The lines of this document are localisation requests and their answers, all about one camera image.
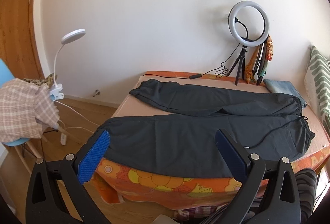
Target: leopard print fabric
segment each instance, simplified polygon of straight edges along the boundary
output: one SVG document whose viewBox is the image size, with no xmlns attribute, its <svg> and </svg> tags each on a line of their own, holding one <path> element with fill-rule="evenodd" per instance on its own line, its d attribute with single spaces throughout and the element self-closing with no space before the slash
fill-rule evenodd
<svg viewBox="0 0 330 224">
<path fill-rule="evenodd" d="M 54 84 L 54 73 L 50 74 L 46 79 L 43 80 L 24 78 L 23 81 L 34 83 L 37 86 L 41 86 L 42 84 L 45 83 L 50 88 Z"/>
</svg>

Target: blue chair backrest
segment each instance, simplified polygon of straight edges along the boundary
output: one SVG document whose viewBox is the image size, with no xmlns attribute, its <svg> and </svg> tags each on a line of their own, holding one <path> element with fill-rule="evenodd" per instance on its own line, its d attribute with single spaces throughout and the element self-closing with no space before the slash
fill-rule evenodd
<svg viewBox="0 0 330 224">
<path fill-rule="evenodd" d="M 2 87 L 5 82 L 8 82 L 12 79 L 15 79 L 14 75 L 0 58 L 0 87 Z"/>
</svg>

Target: mint green fabric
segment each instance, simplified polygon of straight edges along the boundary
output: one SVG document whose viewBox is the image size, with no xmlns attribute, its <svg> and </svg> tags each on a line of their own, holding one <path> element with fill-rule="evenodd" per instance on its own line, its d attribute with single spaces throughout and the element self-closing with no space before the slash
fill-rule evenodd
<svg viewBox="0 0 330 224">
<path fill-rule="evenodd" d="M 305 85 L 310 97 L 314 95 L 312 91 L 315 91 L 316 96 L 314 96 L 314 99 L 317 100 L 316 105 L 321 122 L 330 135 L 330 61 L 315 46 L 311 48 Z"/>
</svg>

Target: green striped pillow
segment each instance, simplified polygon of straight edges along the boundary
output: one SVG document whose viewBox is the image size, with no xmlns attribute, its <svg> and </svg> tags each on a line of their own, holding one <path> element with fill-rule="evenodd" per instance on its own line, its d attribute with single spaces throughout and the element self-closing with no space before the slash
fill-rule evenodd
<svg viewBox="0 0 330 224">
<path fill-rule="evenodd" d="M 305 86 L 310 106 L 330 135 L 330 61 L 315 46 L 311 48 Z"/>
</svg>

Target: bed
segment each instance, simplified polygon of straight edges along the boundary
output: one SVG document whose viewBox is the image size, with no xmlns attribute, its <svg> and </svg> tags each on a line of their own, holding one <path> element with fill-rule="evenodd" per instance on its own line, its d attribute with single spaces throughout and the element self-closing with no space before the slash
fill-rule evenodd
<svg viewBox="0 0 330 224">
<path fill-rule="evenodd" d="M 194 73 L 156 72 L 155 74 L 168 77 L 187 77 Z M 222 87 L 242 91 L 269 93 L 265 86 L 246 84 L 243 80 L 235 86 L 234 78 L 214 75 L 204 75 L 194 80 L 168 79 L 158 76 L 141 76 L 134 88 L 142 81 L 154 78 L 158 81 L 176 81 L 179 84 L 196 84 L 203 86 Z M 168 112 L 151 107 L 133 96 L 128 95 L 112 117 L 120 116 L 151 116 L 169 114 Z M 292 163 L 293 171 L 311 167 L 319 170 L 330 156 L 330 140 L 323 125 L 307 106 L 303 116 L 308 117 L 308 124 L 316 134 L 306 154 Z M 102 159 L 92 179 L 93 184 L 107 203 L 123 202 L 123 197 L 132 201 L 150 201 L 159 203 L 167 208 L 180 210 L 202 205 L 221 205 L 233 199 L 241 183 L 234 178 L 182 178 L 170 177 L 139 171 Z M 263 181 L 258 194 L 262 195 L 267 181 Z"/>
</svg>

